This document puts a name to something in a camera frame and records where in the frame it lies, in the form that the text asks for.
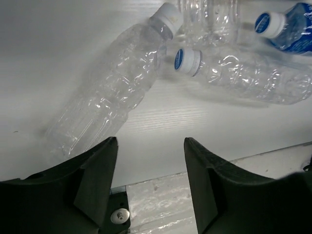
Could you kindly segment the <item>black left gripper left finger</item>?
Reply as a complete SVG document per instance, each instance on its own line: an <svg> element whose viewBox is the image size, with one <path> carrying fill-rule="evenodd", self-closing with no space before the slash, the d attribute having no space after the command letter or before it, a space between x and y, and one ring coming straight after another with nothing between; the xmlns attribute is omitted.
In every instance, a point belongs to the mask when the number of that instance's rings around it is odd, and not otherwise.
<svg viewBox="0 0 312 234"><path fill-rule="evenodd" d="M96 234L105 218L117 160L110 137L64 163L0 184L3 234Z"/></svg>

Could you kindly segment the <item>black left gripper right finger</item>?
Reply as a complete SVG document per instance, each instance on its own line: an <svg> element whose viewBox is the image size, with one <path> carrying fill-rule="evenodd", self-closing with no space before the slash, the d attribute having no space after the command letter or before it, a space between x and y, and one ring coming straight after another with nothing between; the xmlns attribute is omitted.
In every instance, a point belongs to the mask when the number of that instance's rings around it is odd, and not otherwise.
<svg viewBox="0 0 312 234"><path fill-rule="evenodd" d="M244 170L184 140L185 162L200 234L309 234L312 174L272 179Z"/></svg>

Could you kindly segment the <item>clear bottle plain white cap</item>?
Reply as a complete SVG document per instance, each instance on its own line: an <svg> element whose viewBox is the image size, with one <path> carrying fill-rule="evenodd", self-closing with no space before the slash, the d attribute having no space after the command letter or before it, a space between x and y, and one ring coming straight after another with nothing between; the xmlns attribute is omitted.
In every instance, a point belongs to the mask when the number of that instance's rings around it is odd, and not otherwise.
<svg viewBox="0 0 312 234"><path fill-rule="evenodd" d="M80 155L118 132L156 81L166 43L182 24L182 13L166 2L110 44L44 136L54 162Z"/></svg>

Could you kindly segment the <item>clear bottle blue-white cap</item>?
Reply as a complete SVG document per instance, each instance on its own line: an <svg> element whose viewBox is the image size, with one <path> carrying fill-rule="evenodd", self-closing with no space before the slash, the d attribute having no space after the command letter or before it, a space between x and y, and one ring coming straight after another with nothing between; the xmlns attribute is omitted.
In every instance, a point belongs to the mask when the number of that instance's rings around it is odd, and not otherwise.
<svg viewBox="0 0 312 234"><path fill-rule="evenodd" d="M239 98L291 105L312 95L312 71L297 64L232 47L197 50L180 48L176 71L206 86L216 86Z"/></svg>

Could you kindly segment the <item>upright-lying clear ribbed bottle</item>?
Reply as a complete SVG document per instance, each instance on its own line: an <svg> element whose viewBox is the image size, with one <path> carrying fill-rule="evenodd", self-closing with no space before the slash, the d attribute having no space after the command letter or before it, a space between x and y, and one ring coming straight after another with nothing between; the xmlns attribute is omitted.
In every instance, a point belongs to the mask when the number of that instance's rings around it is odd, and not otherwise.
<svg viewBox="0 0 312 234"><path fill-rule="evenodd" d="M188 46L235 44L240 27L238 0L179 0L181 39Z"/></svg>

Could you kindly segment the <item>blue label water bottle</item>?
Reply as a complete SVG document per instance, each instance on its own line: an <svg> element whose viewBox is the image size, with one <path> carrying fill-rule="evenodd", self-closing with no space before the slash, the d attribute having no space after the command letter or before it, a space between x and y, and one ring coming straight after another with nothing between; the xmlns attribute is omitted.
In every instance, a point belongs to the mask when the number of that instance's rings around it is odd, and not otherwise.
<svg viewBox="0 0 312 234"><path fill-rule="evenodd" d="M256 19L254 31L279 51L311 56L312 3L299 2L286 12L264 12Z"/></svg>

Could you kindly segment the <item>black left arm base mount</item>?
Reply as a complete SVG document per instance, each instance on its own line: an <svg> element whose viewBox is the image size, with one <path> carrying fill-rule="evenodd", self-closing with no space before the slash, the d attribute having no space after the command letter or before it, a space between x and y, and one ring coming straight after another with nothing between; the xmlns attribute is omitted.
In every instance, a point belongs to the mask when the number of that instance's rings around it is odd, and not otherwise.
<svg viewBox="0 0 312 234"><path fill-rule="evenodd" d="M110 190L105 218L99 234L128 234L131 225L126 186Z"/></svg>

